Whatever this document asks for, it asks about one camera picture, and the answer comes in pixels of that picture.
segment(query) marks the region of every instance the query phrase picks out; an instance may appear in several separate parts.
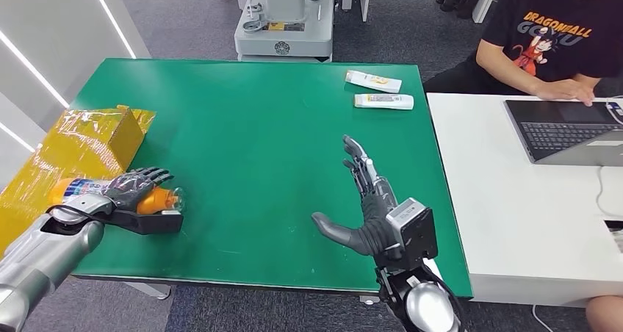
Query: white desk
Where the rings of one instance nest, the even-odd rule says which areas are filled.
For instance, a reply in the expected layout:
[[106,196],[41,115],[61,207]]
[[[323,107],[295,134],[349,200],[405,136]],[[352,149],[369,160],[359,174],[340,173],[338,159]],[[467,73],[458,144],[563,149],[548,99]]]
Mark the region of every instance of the white desk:
[[[623,295],[623,254],[595,204],[597,167],[531,164],[509,98],[428,94],[475,299],[581,306]],[[623,167],[602,174],[602,206],[623,214]]]

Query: led light strip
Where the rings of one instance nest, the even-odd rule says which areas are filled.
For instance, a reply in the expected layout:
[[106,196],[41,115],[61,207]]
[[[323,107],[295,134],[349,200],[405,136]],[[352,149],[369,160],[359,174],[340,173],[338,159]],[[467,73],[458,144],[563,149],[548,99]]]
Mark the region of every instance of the led light strip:
[[3,123],[0,123],[0,129],[9,134],[15,141],[19,142],[23,147],[25,147],[28,151],[35,152],[35,149],[29,145],[24,139],[19,137],[15,132],[11,131],[11,129],[7,128]]
[[15,47],[15,45],[9,40],[9,38],[4,33],[2,33],[2,31],[0,31],[0,40],[21,61],[21,63],[26,66],[26,68],[32,73],[32,75],[35,75],[37,80],[41,82],[41,84],[57,99],[57,101],[62,104],[63,107],[69,108],[69,103],[67,103],[67,101],[60,95],[60,93],[58,93],[54,89],[54,87],[52,87],[48,80],[46,80],[46,78],[41,75],[41,73],[30,63],[30,61],[26,59],[26,57],[19,51],[19,49]]
[[106,15],[108,15],[108,19],[110,19],[110,22],[112,23],[112,25],[117,30],[117,33],[119,34],[119,38],[121,38],[121,41],[126,46],[126,49],[128,50],[128,53],[130,53],[130,57],[132,57],[132,59],[136,59],[136,54],[134,54],[134,51],[132,51],[132,48],[130,47],[130,44],[128,43],[128,40],[126,39],[126,36],[123,35],[123,32],[121,31],[121,28],[117,24],[117,21],[115,20],[115,18],[112,16],[112,13],[110,12],[110,9],[108,8],[108,5],[106,4],[106,2],[104,0],[99,0],[99,2],[101,4],[101,7],[104,8],[104,11],[106,12]]

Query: human hand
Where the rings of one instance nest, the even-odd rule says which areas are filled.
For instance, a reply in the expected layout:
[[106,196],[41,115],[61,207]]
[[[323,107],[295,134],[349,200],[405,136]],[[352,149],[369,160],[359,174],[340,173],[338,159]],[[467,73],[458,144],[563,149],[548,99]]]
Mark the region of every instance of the human hand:
[[593,105],[593,89],[575,80],[567,79],[554,82],[539,82],[531,91],[532,95],[551,101],[554,99],[577,99],[587,107]]

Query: yellow cardboard box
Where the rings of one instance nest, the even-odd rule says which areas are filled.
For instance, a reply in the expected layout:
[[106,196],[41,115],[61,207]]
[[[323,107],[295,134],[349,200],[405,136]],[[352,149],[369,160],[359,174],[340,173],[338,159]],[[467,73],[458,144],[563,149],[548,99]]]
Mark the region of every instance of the yellow cardboard box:
[[111,179],[126,171],[155,114],[125,106],[65,110],[0,194],[0,252],[50,207],[48,193],[61,178]]

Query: man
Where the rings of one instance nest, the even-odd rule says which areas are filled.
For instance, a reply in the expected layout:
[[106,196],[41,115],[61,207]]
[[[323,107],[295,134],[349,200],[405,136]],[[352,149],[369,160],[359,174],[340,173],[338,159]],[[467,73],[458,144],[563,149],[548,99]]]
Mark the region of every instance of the man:
[[590,106],[623,62],[623,0],[500,0],[478,50],[426,92],[536,95]]

